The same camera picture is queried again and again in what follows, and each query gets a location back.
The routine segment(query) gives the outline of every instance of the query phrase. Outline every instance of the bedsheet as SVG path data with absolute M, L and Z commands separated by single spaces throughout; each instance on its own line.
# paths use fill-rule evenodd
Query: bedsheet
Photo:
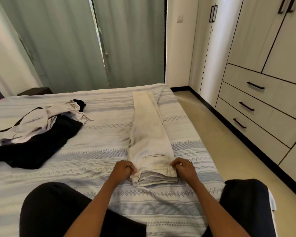
M 93 121 L 88 121 L 40 169 L 11 168 L 0 162 L 0 236 L 18 236 L 22 203 L 42 183 L 66 183 L 89 198 L 95 197 L 115 163 L 127 159 L 134 119 L 132 92 L 143 90 L 151 91 L 158 103 L 175 158 L 192 161 L 199 179 L 215 199 L 220 199 L 224 181 L 193 124 L 165 84 L 8 97 L 0 100 L 0 130 L 13 126 L 35 107 L 70 99 L 83 100 L 87 104 L 85 113 Z M 147 236 L 199 237 L 207 226 L 197 196 L 181 179 L 174 184 L 151 185 L 146 190 L 125 181 L 115 189 L 109 209 L 146 223 Z

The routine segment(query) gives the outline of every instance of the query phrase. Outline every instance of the beige floor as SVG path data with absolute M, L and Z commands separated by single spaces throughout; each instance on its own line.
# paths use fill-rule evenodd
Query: beige floor
M 276 201 L 275 221 L 279 237 L 296 237 L 296 195 L 191 92 L 174 94 L 223 179 L 255 178 L 265 183 Z

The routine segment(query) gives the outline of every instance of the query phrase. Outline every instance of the clothing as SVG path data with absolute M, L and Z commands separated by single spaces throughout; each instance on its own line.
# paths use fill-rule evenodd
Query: clothing
M 133 92 L 134 121 L 130 134 L 128 159 L 138 172 L 131 176 L 134 186 L 177 182 L 170 166 L 174 154 L 152 92 Z
M 59 114 L 85 124 L 89 118 L 79 111 L 85 104 L 81 100 L 76 101 L 81 106 L 77 102 L 70 100 L 61 105 L 35 108 L 23 116 L 13 127 L 0 131 L 0 145 L 24 143 L 35 135 L 49 131 Z
M 79 109 L 83 111 L 85 104 L 79 100 Z M 83 123 L 68 117 L 67 115 L 56 115 L 51 129 L 32 136 L 24 143 L 10 143 L 0 145 L 0 161 L 6 162 L 11 167 L 24 169 L 38 169 L 43 163 L 66 144 L 67 140 L 74 137 L 81 129 Z
M 257 179 L 227 180 L 219 203 L 251 237 L 276 237 L 270 192 Z M 212 237 L 207 227 L 203 237 Z
M 22 205 L 20 237 L 63 237 L 90 202 L 91 199 L 66 184 L 41 184 Z M 143 237 L 146 225 L 107 210 L 100 236 Z

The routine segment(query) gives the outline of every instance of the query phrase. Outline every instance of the black handle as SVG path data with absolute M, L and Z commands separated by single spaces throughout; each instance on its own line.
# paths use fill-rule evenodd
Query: black handle
M 283 14 L 282 8 L 283 8 L 284 3 L 285 3 L 285 0 L 282 0 L 280 9 L 278 10 L 278 14 Z
M 245 128 L 246 128 L 246 126 L 243 126 L 243 125 L 241 125 L 241 124 L 240 124 L 240 123 L 237 121 L 237 119 L 236 119 L 236 118 L 234 118 L 234 121 L 235 121 L 235 122 L 237 122 L 237 124 L 238 124 L 238 125 L 240 125 L 240 126 L 243 128 L 243 129 L 245 129 Z
M 214 17 L 213 9 L 215 9 L 215 6 L 211 6 L 210 15 L 209 15 L 209 22 L 213 22 L 213 17 Z
M 288 8 L 287 8 L 288 13 L 292 13 L 294 11 L 294 10 L 292 10 L 294 2 L 295 2 L 295 0 L 290 0 L 290 3 L 289 3 Z
M 244 107 L 246 107 L 247 109 L 249 109 L 250 111 L 254 111 L 254 109 L 251 109 L 250 107 L 248 107 L 247 105 L 245 105 L 244 103 L 242 103 L 242 101 L 239 101 L 239 103 L 241 105 L 243 105 Z
M 264 87 L 257 86 L 256 84 L 253 84 L 253 83 L 251 83 L 251 82 L 249 82 L 249 81 L 247 81 L 247 83 L 248 83 L 249 85 L 252 85 L 252 86 L 256 87 L 256 88 L 264 89 Z
M 215 6 L 214 6 L 213 18 L 212 18 L 211 22 L 215 22 L 215 21 L 216 21 L 217 9 L 218 9 L 218 5 L 215 5 Z

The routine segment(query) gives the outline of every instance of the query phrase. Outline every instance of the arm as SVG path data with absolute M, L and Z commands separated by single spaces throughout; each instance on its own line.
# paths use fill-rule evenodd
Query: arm
M 177 158 L 171 166 L 177 169 L 180 177 L 195 191 L 213 237 L 250 237 L 245 229 L 207 191 L 189 160 Z
M 72 223 L 64 237 L 99 237 L 111 195 L 115 188 L 137 169 L 130 161 L 121 160 L 104 183 L 99 193 Z

